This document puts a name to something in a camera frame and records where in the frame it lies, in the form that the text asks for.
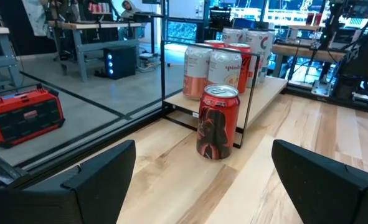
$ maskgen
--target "white can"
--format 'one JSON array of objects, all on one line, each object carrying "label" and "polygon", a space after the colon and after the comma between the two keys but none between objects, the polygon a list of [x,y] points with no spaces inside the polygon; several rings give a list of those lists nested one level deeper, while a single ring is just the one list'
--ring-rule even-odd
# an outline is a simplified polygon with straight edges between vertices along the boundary
[{"label": "white can", "polygon": [[206,87],[212,49],[188,46],[185,51],[184,86],[182,93],[187,98],[198,100]]},{"label": "white can", "polygon": [[225,47],[228,47],[229,44],[233,43],[241,43],[243,39],[243,29],[236,28],[226,28],[222,30],[222,38],[224,41]]},{"label": "white can", "polygon": [[257,65],[257,74],[255,74],[256,67],[256,56],[252,57],[250,61],[250,66],[248,68],[248,78],[247,78],[247,88],[252,87],[253,77],[256,75],[256,85],[260,83],[260,75],[263,68],[265,49],[267,48],[267,42],[269,38],[269,33],[267,31],[259,30],[248,30],[246,31],[246,41],[245,43],[250,45],[252,53],[260,55],[260,63]]},{"label": "white can", "polygon": [[224,84],[238,87],[242,56],[238,53],[215,50],[211,54],[207,85]]},{"label": "white can", "polygon": [[274,38],[275,38],[275,30],[268,31],[267,47],[265,48],[263,68],[261,69],[261,74],[260,74],[260,83],[263,83],[265,81],[265,77],[267,76],[267,73],[268,73],[268,64],[270,62]]}]

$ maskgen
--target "red portable speaker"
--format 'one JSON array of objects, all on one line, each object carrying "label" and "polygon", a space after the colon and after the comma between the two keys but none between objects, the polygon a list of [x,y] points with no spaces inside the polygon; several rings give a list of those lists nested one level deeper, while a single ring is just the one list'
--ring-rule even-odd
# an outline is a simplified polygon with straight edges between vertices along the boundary
[{"label": "red portable speaker", "polygon": [[10,148],[49,131],[60,128],[65,122],[58,92],[45,89],[39,83],[1,93],[0,95],[0,146]]}]

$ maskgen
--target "computer tower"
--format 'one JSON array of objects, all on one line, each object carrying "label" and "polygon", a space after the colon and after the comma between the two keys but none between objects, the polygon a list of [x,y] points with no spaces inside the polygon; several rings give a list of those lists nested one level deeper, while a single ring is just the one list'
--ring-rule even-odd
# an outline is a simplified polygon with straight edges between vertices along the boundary
[{"label": "computer tower", "polygon": [[105,73],[114,80],[135,75],[136,47],[121,46],[103,49]]}]

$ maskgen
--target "desk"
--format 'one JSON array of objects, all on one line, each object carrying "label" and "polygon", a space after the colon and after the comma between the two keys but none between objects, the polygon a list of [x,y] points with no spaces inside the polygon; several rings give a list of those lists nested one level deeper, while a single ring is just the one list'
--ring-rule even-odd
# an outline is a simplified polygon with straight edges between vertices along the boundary
[{"label": "desk", "polygon": [[2,52],[2,56],[0,56],[0,68],[8,68],[10,76],[10,78],[8,78],[0,74],[0,89],[8,84],[17,86],[17,78],[19,76],[17,60],[12,50],[11,43],[9,42],[8,34],[8,28],[0,27],[0,48]]},{"label": "desk", "polygon": [[[287,46],[281,44],[274,44],[272,47],[272,53],[276,54],[276,65],[273,71],[274,77],[279,77],[281,72],[282,60],[284,56],[295,56],[297,52],[297,57],[311,58],[313,55],[313,51],[306,47],[295,47],[295,46]],[[319,60],[322,62],[331,62],[334,63],[334,60],[339,62],[343,56],[344,52],[333,52],[333,51],[319,50],[316,52],[314,57],[315,60]]]},{"label": "desk", "polygon": [[[49,21],[48,25],[52,27],[52,30],[54,32],[54,34],[56,34],[55,32],[55,21]],[[119,23],[119,22],[107,22],[107,23],[102,23],[101,24],[101,28],[102,29],[107,29],[107,28],[119,28],[119,27],[128,27],[128,23]],[[141,27],[141,23],[130,23],[130,27]],[[76,54],[77,54],[77,63],[78,66],[80,67],[80,74],[82,77],[83,82],[87,82],[87,69],[86,69],[86,61],[84,58],[84,54],[86,52],[90,52],[90,51],[94,51],[94,50],[102,50],[104,48],[107,47],[118,47],[118,46],[132,46],[135,45],[136,46],[136,51],[137,51],[137,55],[139,55],[139,40],[138,40],[138,33],[136,29],[133,29],[133,35],[134,35],[134,39],[133,40],[122,40],[122,41],[109,41],[109,42],[100,42],[100,43],[93,43],[93,44],[83,44],[82,43],[82,38],[81,38],[81,30],[84,29],[99,29],[99,25],[96,23],[88,23],[88,24],[83,24],[83,23],[64,23],[64,22],[59,22],[58,23],[58,28],[62,28],[62,29],[67,29],[67,30],[71,30],[72,34],[73,34],[73,41],[74,41],[74,45],[76,48]],[[54,38],[55,40],[55,45],[57,46],[58,49],[58,53],[60,55],[61,52],[60,51],[60,47],[59,47],[59,42],[57,41],[57,38]],[[67,67],[66,64],[64,64],[63,61],[60,61],[59,59],[59,63],[62,67],[62,71],[63,73],[66,75],[67,73]]]}]

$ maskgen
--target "shelf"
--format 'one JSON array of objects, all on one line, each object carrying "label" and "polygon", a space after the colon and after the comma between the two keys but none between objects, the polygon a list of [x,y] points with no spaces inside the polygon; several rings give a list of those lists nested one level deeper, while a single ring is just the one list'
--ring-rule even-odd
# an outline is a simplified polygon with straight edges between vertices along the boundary
[{"label": "shelf", "polygon": [[[287,84],[287,80],[266,77],[265,82],[258,85],[254,90],[252,105],[247,120],[247,127],[249,127],[262,111],[272,102],[273,99],[284,89]],[[239,96],[240,108],[237,127],[243,129],[245,124],[246,110],[248,106],[248,100],[250,97],[250,89],[247,88],[246,92]],[[167,103],[184,108],[186,110],[197,113],[199,111],[199,101],[190,100],[186,98],[182,92],[171,96],[164,100]]]},{"label": "shelf", "polygon": [[111,12],[91,12],[93,15],[111,15]]}]

